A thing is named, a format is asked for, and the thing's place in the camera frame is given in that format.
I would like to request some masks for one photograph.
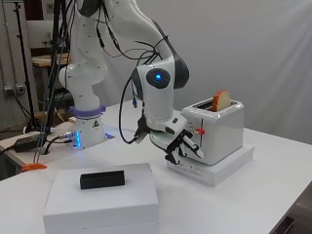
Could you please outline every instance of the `white table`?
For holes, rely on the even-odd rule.
[[[117,126],[117,110],[107,109],[106,125]],[[128,102],[124,128],[134,129],[139,113]],[[251,130],[244,138],[255,146],[253,162],[216,188],[168,170],[164,152],[147,138],[141,145],[116,138],[76,152],[45,171],[0,182],[0,232],[45,233],[42,214],[56,170],[148,162],[160,202],[160,234],[269,233],[312,179],[312,145]]]
[[[72,124],[69,122],[58,125],[57,128],[53,131],[53,133],[48,136],[48,139],[51,140],[59,134],[63,134],[63,133],[68,132],[68,128],[70,128],[71,125]],[[34,135],[39,135],[39,133],[33,132],[33,133],[14,136],[11,138],[1,140],[0,141],[0,150],[3,150],[7,147],[10,147],[19,138],[30,137],[30,136],[34,136]],[[40,156],[40,163],[47,164],[47,163],[56,161],[59,158],[63,158],[65,156],[68,156],[68,155],[76,152],[76,150],[70,148],[67,144],[55,144],[55,143],[51,146],[51,150],[49,150],[49,151],[50,151],[50,153],[48,155],[41,155]],[[10,151],[5,152],[5,154],[10,159],[12,159],[18,166],[21,166],[21,167],[25,164],[32,164],[34,153],[35,153],[35,150],[31,150],[31,151],[23,152],[23,153],[17,153],[14,150],[10,150]]]

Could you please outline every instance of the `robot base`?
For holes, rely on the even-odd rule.
[[[254,147],[243,145],[219,163],[208,166],[189,158],[179,157],[180,164],[167,163],[167,167],[197,182],[216,187],[225,179],[243,168],[254,157]]]
[[[100,116],[94,119],[76,118],[70,131],[75,133],[72,146],[77,149],[88,148],[106,140]]]

